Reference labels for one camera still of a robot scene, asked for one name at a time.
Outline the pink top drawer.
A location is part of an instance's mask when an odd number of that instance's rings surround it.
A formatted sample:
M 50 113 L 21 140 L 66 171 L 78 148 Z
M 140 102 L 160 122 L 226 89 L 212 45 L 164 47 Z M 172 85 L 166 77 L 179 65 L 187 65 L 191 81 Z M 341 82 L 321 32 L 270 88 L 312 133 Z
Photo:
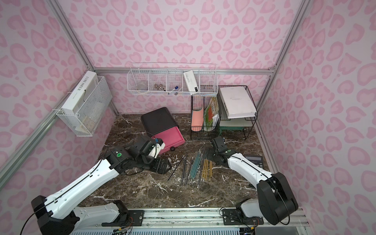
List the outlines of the pink top drawer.
M 177 147 L 183 145 L 186 141 L 183 138 L 179 128 L 177 126 L 156 134 L 153 139 L 162 139 L 165 147 L 160 151 L 160 155 L 168 151 L 174 151 Z

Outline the black pink drawer cabinet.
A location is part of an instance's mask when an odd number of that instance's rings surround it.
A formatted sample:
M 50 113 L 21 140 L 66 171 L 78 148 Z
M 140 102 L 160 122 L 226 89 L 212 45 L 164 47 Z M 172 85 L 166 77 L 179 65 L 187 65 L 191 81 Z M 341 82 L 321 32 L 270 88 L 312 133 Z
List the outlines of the black pink drawer cabinet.
M 178 123 L 166 107 L 142 115 L 141 122 L 147 135 L 151 138 L 171 127 L 177 126 L 179 128 Z

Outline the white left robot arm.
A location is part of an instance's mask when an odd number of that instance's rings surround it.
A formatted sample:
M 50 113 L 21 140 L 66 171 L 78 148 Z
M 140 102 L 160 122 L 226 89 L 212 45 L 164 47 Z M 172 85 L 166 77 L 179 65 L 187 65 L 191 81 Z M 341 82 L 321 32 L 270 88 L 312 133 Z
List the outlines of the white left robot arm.
M 136 216 L 120 200 L 107 205 L 79 207 L 90 194 L 108 181 L 128 170 L 139 168 L 158 174 L 171 169 L 167 159 L 158 155 L 166 143 L 161 138 L 140 136 L 133 145 L 118 146 L 108 150 L 91 169 L 65 188 L 48 197 L 37 196 L 32 202 L 34 215 L 43 235 L 69 235 L 90 226 L 132 227 Z

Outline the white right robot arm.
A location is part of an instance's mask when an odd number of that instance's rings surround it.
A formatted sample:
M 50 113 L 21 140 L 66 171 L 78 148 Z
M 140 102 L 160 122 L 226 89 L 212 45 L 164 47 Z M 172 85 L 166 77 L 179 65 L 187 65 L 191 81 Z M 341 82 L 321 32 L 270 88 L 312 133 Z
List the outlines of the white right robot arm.
M 229 149 L 221 136 L 212 139 L 211 144 L 213 150 L 209 159 L 216 165 L 237 172 L 257 191 L 257 200 L 246 199 L 237 204 L 241 222 L 262 217 L 270 224 L 277 225 L 298 210 L 297 200 L 282 173 L 271 173 L 252 163 L 241 153 Z

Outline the black calculator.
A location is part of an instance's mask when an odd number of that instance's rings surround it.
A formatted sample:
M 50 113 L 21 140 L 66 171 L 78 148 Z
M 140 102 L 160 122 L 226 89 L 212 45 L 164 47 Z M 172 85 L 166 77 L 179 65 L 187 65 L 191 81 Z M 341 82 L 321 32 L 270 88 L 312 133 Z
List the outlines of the black calculator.
M 263 164 L 263 156 L 260 155 L 245 155 L 245 158 L 258 167 L 264 169 L 264 164 Z

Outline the pink folder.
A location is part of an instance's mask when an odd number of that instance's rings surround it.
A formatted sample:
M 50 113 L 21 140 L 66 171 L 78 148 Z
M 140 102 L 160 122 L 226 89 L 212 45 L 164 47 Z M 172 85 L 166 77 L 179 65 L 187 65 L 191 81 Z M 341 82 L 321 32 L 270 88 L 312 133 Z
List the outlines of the pink folder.
M 204 110 L 201 108 L 200 110 L 192 110 L 192 118 L 191 118 L 191 131 L 199 132 L 202 130 L 204 122 Z

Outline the green red booklet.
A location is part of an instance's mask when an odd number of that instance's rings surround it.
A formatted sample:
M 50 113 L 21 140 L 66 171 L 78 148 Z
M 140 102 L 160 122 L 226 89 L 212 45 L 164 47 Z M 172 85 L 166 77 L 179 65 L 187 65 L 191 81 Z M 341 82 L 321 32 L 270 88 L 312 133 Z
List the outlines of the green red booklet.
M 213 131 L 219 120 L 219 106 L 216 97 L 212 97 L 204 111 L 204 131 Z

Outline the white paper stack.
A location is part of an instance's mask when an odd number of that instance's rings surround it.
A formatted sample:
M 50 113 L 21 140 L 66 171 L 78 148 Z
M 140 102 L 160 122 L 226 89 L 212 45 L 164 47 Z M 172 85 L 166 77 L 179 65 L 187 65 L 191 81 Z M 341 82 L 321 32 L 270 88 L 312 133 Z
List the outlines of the white paper stack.
M 245 87 L 221 87 L 219 94 L 229 119 L 256 117 L 256 107 Z

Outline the white box in basket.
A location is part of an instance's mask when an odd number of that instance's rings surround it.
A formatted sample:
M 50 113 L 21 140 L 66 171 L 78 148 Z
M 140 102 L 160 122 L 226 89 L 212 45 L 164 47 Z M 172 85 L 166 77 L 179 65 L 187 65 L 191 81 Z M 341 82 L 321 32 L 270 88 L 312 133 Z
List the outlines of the white box in basket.
M 197 81 L 192 70 L 186 71 L 183 73 L 183 78 L 186 82 L 187 89 L 191 93 L 199 92 L 199 87 L 197 85 Z

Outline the white book in side basket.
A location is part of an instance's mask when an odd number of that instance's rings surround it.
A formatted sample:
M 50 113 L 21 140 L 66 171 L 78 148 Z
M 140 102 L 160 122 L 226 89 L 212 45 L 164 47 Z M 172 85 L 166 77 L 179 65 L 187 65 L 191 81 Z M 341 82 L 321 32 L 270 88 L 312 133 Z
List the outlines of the white book in side basket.
M 63 114 L 76 115 L 98 84 L 97 74 L 87 71 L 61 107 Z

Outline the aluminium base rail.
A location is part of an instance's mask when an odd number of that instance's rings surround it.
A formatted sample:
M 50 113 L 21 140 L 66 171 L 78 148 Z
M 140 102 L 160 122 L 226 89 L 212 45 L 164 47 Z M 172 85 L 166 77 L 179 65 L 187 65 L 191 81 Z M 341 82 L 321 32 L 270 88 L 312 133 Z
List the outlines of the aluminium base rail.
M 144 209 L 132 226 L 94 225 L 75 235 L 311 235 L 313 232 L 302 209 L 277 225 L 264 218 L 241 221 L 235 208 L 153 208 Z

